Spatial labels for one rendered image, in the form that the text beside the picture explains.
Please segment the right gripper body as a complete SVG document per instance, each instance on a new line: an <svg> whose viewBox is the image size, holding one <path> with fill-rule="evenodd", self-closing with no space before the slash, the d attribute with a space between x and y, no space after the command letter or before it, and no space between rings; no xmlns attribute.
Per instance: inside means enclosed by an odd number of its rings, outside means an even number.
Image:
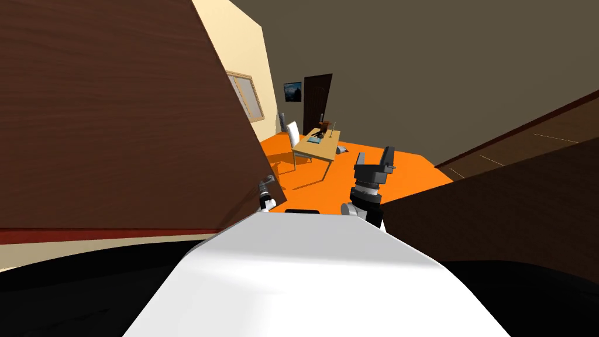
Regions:
<svg viewBox="0 0 599 337"><path fill-rule="evenodd" d="M379 187L387 183L388 175L392 174L395 166L390 164L356 164L354 178L356 185L362 187Z"/></svg>

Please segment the light wooden table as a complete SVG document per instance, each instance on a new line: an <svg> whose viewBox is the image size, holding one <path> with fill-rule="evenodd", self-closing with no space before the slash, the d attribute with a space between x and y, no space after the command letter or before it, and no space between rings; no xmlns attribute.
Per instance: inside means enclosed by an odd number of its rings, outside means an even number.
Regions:
<svg viewBox="0 0 599 337"><path fill-rule="evenodd" d="M331 164L335 161L336 149L340 139L340 131L335 130L329 121L320 123L319 128L312 130L313 135L306 135L300 139L299 143L292 150L294 170L297 169L297 157L322 160L327 162L327 167L323 174L324 180Z"/></svg>

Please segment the dark brown door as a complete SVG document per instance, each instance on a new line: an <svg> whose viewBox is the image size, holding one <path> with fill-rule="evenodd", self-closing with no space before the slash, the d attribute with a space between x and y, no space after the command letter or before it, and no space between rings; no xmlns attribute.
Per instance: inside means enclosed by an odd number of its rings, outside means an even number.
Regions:
<svg viewBox="0 0 599 337"><path fill-rule="evenodd" d="M325 114L332 76L333 74L323 74L304 78L304 135L319 127Z"/></svg>

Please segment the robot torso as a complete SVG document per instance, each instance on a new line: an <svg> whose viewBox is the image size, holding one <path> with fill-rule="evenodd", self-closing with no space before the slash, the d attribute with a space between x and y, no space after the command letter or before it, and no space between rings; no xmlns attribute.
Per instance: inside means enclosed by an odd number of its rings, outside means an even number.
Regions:
<svg viewBox="0 0 599 337"><path fill-rule="evenodd" d="M432 258L356 216L258 212L191 249L123 337L510 337Z"/></svg>

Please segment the dark brown cupboard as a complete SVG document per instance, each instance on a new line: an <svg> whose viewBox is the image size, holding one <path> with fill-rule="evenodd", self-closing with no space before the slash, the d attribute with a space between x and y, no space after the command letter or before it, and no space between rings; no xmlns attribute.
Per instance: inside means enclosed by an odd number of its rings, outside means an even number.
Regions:
<svg viewBox="0 0 599 337"><path fill-rule="evenodd" d="M383 204L388 232L441 262L534 264L599 284L599 90L484 146L506 163Z"/></svg>

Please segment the brown wooden door leaf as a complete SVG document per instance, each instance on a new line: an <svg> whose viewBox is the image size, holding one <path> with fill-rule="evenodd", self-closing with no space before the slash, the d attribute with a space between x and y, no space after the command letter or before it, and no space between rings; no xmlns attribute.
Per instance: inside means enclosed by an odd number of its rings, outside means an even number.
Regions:
<svg viewBox="0 0 599 337"><path fill-rule="evenodd" d="M0 245L217 233L270 174L192 0L0 0Z"/></svg>

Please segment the window with beige frame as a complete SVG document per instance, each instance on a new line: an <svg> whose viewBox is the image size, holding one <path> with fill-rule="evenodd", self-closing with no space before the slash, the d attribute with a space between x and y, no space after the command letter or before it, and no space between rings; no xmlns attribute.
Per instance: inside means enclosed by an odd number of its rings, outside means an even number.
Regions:
<svg viewBox="0 0 599 337"><path fill-rule="evenodd" d="M231 71L226 73L249 121L262 121L264 113L252 77Z"/></svg>

